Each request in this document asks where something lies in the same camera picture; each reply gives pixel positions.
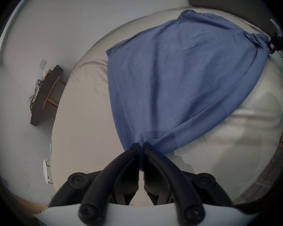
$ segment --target dark wooden shelf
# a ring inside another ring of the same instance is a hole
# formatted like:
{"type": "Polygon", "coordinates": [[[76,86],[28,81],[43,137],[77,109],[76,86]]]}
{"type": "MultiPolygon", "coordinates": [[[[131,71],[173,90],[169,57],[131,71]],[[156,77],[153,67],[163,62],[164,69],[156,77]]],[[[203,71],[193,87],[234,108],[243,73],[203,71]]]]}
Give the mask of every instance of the dark wooden shelf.
{"type": "Polygon", "coordinates": [[[45,109],[42,109],[43,104],[54,85],[55,81],[59,77],[59,75],[62,73],[63,69],[60,66],[56,66],[49,75],[44,79],[43,84],[40,87],[40,90],[38,92],[35,104],[33,106],[33,112],[30,118],[30,123],[34,126],[37,126],[42,118],[43,113],[45,109]]]}

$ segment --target mattress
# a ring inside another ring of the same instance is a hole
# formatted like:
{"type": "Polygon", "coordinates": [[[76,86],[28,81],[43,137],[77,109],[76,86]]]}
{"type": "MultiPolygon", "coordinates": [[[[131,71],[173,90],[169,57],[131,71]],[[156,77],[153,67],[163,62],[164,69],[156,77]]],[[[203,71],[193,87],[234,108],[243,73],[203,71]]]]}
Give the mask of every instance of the mattress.
{"type": "MultiPolygon", "coordinates": [[[[56,191],[70,174],[102,170],[123,152],[111,112],[106,50],[138,32],[176,19],[186,9],[191,8],[162,11],[126,23],[80,59],[64,89],[53,126],[51,173],[56,191]]],[[[192,9],[214,13],[247,32],[258,33],[234,15],[192,9]]],[[[212,174],[235,200],[267,166],[282,132],[283,73],[267,60],[257,85],[234,113],[201,138],[167,156],[183,171],[212,174]]],[[[151,204],[141,186],[132,205],[151,204]]]]}

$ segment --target wall socket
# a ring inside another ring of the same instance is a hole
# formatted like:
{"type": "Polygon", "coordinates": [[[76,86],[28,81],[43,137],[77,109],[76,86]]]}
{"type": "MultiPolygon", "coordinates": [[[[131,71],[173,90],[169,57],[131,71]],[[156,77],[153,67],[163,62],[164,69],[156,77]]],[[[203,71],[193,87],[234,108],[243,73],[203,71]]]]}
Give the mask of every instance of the wall socket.
{"type": "Polygon", "coordinates": [[[42,59],[40,65],[39,65],[39,68],[42,70],[44,68],[45,64],[46,64],[45,59],[42,59]]]}

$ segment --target screw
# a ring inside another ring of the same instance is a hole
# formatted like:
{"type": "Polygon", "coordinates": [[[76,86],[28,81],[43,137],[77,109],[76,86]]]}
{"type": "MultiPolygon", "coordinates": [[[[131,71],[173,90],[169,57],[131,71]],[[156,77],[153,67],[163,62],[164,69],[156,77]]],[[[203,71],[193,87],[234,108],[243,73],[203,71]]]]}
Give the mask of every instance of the screw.
{"type": "Polygon", "coordinates": [[[186,209],[185,217],[189,221],[198,221],[203,218],[201,209],[198,206],[191,206],[186,209]]]}
{"type": "Polygon", "coordinates": [[[79,217],[88,222],[96,221],[99,217],[99,213],[96,207],[90,204],[85,204],[81,206],[79,211],[79,217]]]}
{"type": "Polygon", "coordinates": [[[75,183],[75,184],[79,184],[79,183],[82,183],[84,181],[84,178],[82,176],[75,176],[72,181],[75,183]]]}
{"type": "Polygon", "coordinates": [[[201,177],[199,181],[202,184],[209,184],[211,182],[211,180],[208,177],[205,177],[205,176],[201,177]]]}

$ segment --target white stool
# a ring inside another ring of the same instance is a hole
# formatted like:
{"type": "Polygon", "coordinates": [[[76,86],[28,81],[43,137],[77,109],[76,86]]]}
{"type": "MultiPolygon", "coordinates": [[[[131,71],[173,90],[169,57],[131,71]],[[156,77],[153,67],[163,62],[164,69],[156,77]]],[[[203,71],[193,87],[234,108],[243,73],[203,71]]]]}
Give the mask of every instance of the white stool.
{"type": "Polygon", "coordinates": [[[47,174],[47,167],[50,167],[50,165],[47,165],[46,162],[48,162],[48,160],[43,160],[43,172],[44,172],[45,182],[46,182],[46,184],[48,184],[48,183],[53,184],[53,182],[49,179],[49,176],[47,174]]]}

